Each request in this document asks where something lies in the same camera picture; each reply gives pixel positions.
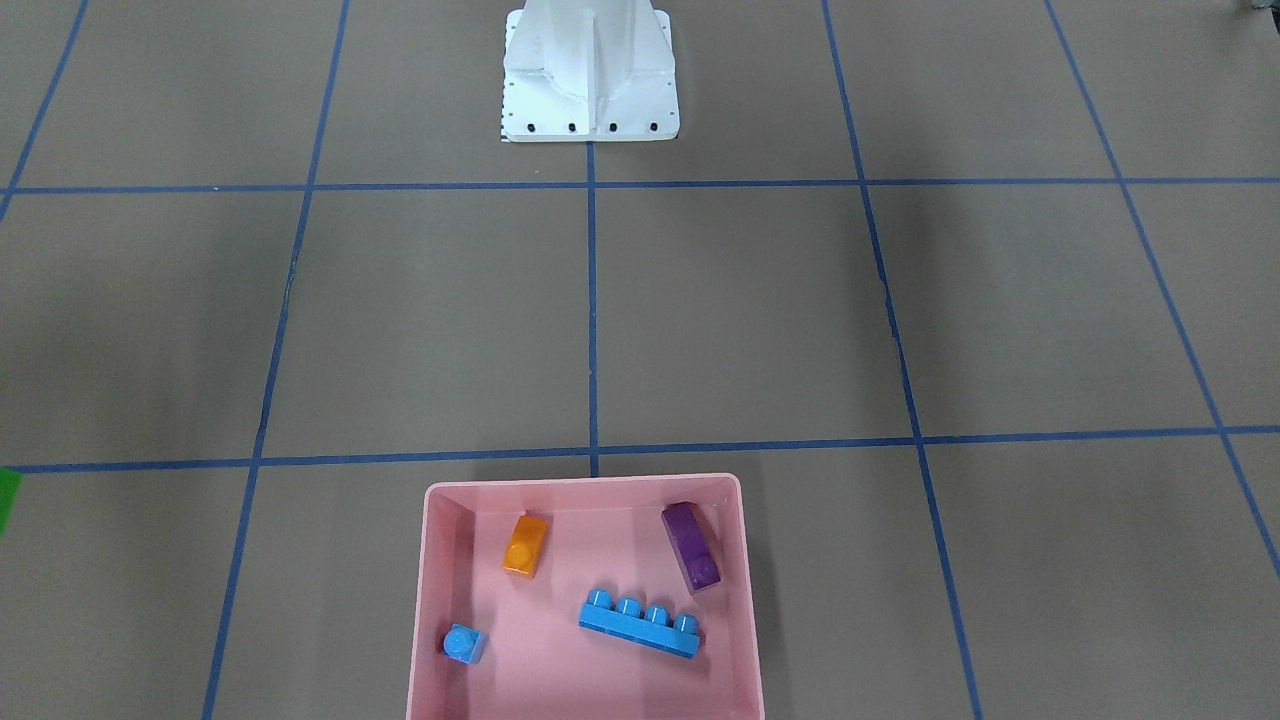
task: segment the white bracket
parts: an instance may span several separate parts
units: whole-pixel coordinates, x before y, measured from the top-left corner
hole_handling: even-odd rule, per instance
[[[649,0],[527,0],[507,15],[502,140],[672,140],[671,18]]]

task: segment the orange block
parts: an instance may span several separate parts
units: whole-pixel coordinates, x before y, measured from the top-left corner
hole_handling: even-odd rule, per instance
[[[526,578],[532,578],[538,570],[538,559],[543,555],[543,539],[547,538],[547,520],[521,515],[516,529],[511,532],[507,555],[502,559],[502,569]]]

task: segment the green object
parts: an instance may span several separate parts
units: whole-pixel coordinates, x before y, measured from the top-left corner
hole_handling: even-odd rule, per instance
[[[18,486],[22,484],[22,475],[0,468],[0,536],[4,534],[4,527],[9,521],[9,510],[13,509],[13,501],[18,497]]]

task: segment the pink tray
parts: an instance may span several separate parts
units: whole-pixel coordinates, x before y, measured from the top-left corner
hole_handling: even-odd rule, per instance
[[[690,597],[660,512],[698,503],[721,582]],[[550,519],[538,574],[502,570],[516,519]],[[682,660],[577,626],[602,587],[691,612]],[[440,653],[449,625],[489,633],[477,665]],[[737,478],[660,475],[439,483],[426,493],[408,720],[758,720],[764,717]]]

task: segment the small blue block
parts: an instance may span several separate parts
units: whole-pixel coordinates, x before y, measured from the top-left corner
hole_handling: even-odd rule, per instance
[[[453,628],[444,635],[444,655],[458,662],[475,665],[480,662],[480,656],[484,655],[484,647],[488,643],[489,635],[454,623]]]
[[[652,605],[641,612],[640,601],[634,597],[618,600],[614,607],[613,597],[595,588],[586,594],[577,624],[588,630],[691,660],[703,642],[698,637],[698,620],[692,615],[678,615],[676,625],[671,626],[667,624],[669,618],[667,609],[660,605]]]

